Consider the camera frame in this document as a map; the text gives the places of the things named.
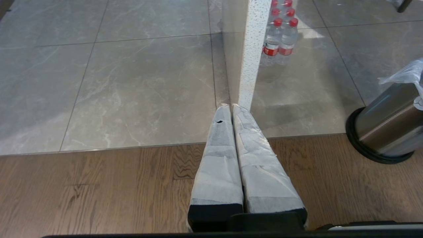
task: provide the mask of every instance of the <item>water bottle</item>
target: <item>water bottle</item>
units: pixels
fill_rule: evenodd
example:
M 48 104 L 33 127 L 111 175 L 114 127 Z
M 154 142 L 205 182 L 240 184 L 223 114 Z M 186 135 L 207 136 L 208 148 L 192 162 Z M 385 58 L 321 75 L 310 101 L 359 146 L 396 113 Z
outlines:
M 277 8 L 277 0 L 272 0 L 272 3 L 270 5 L 270 11 L 272 11 L 272 9 Z
M 283 22 L 289 22 L 295 15 L 295 9 L 289 8 L 286 12 L 281 14 Z
M 284 24 L 283 34 L 276 57 L 277 64 L 284 65 L 288 63 L 298 38 L 297 25 L 297 18 L 292 18 L 288 24 Z
M 281 4 L 279 4 L 278 8 L 283 14 L 286 13 L 288 9 L 292 8 L 292 0 L 284 0 L 283 2 L 281 0 Z
M 264 48 L 262 52 L 262 64 L 270 66 L 275 64 L 276 55 L 278 54 L 279 42 L 282 39 L 282 19 L 276 18 L 272 27 L 269 29 L 264 41 Z
M 267 26 L 266 26 L 266 35 L 269 32 L 269 30 L 273 27 L 273 22 L 275 21 L 276 18 L 279 17 L 279 14 L 280 14 L 280 10 L 278 8 L 272 9 L 272 11 L 269 15 L 269 20 L 267 22 Z

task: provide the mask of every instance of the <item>white pillar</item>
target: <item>white pillar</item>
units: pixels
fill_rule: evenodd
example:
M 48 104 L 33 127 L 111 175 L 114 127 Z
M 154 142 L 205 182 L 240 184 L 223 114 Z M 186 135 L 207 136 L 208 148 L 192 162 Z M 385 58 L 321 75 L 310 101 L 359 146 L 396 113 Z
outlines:
M 271 0 L 222 0 L 231 103 L 251 107 Z

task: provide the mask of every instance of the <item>gray marble tile floor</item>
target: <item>gray marble tile floor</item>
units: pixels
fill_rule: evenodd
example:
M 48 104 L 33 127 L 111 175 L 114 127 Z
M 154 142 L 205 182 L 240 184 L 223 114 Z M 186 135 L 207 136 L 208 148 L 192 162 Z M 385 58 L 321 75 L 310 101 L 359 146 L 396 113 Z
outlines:
M 15 0 L 0 21 L 0 155 L 205 142 L 229 103 L 210 33 L 207 0 Z
M 259 69 L 251 112 L 268 138 L 345 133 L 350 113 L 387 88 L 378 77 L 423 57 L 423 1 L 404 13 L 386 0 L 296 2 L 309 27 L 288 65 Z
M 0 155 L 205 142 L 229 103 L 222 0 L 15 0 L 0 21 Z M 267 137 L 343 133 L 423 57 L 422 1 L 294 0 L 300 40 L 260 68 Z

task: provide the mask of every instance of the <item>plastic bag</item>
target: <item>plastic bag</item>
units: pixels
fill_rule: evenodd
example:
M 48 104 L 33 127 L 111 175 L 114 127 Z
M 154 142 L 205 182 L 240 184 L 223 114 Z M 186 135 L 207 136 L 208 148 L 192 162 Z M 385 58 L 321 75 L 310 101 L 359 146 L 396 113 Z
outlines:
M 379 84 L 384 83 L 413 83 L 421 98 L 423 98 L 423 58 L 411 61 L 407 66 L 402 68 L 390 77 L 380 77 Z
M 386 0 L 386 1 L 392 3 L 395 7 L 399 7 L 404 0 Z
M 241 204 L 241 175 L 229 105 L 219 107 L 210 126 L 200 167 L 195 175 L 190 205 Z
M 304 204 L 251 113 L 233 104 L 233 128 L 248 213 L 296 210 L 307 220 Z

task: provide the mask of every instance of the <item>wood grain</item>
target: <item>wood grain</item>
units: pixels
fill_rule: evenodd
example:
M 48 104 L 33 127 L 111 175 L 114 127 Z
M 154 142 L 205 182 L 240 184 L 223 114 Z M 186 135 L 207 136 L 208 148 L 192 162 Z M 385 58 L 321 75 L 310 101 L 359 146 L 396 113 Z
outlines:
M 397 165 L 361 156 L 345 135 L 270 144 L 309 213 L 309 229 L 423 221 L 423 151 Z M 204 144 L 0 156 L 0 237 L 186 232 Z
M 304 157 L 286 157 L 303 144 Z M 352 221 L 423 221 L 423 151 L 397 165 L 373 162 L 358 153 L 346 135 L 270 141 L 310 215 L 310 229 Z M 303 170 L 297 164 L 314 163 Z
M 173 147 L 173 178 L 193 179 L 200 166 L 206 144 Z

